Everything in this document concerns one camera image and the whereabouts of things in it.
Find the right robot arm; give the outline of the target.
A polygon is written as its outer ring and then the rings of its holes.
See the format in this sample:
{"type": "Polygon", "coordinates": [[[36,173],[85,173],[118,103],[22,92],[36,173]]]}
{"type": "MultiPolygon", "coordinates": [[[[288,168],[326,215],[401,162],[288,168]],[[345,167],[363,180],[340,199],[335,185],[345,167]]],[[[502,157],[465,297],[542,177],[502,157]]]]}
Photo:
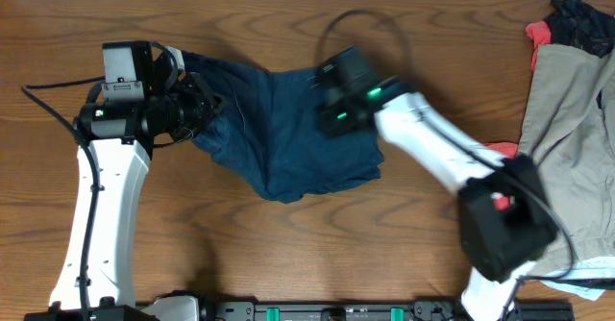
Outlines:
{"type": "Polygon", "coordinates": [[[485,147],[396,78],[320,85],[326,133],[337,136],[374,124],[380,137],[454,195],[460,245],[472,264],[461,305],[470,320],[505,319],[519,285],[559,232],[531,159],[509,159],[485,147]]]}

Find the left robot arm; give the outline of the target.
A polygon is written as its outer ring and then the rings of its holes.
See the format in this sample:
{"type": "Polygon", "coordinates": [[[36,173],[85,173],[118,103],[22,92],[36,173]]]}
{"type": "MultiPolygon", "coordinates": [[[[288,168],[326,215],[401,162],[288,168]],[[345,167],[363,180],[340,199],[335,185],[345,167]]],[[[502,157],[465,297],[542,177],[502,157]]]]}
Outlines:
{"type": "Polygon", "coordinates": [[[107,87],[94,78],[75,123],[35,96],[78,145],[80,181],[71,235],[58,282],[46,311],[27,320],[210,320],[215,308],[193,292],[174,291],[151,305],[135,297],[133,251],[140,192],[160,134],[175,143],[192,139],[227,106],[196,73],[169,78],[160,95],[131,99],[119,86],[117,100],[98,102],[107,87]]]}

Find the dark blue denim shorts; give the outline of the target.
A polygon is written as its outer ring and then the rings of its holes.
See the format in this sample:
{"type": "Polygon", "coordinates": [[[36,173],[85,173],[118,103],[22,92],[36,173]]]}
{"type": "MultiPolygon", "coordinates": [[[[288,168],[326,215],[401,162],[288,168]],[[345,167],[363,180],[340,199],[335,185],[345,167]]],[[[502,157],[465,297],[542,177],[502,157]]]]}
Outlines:
{"type": "Polygon", "coordinates": [[[269,72],[183,53],[227,107],[193,143],[247,181],[268,201],[292,203],[306,194],[338,192],[380,177],[383,155],[375,133],[325,136],[317,126],[324,93],[312,68],[269,72]]]}

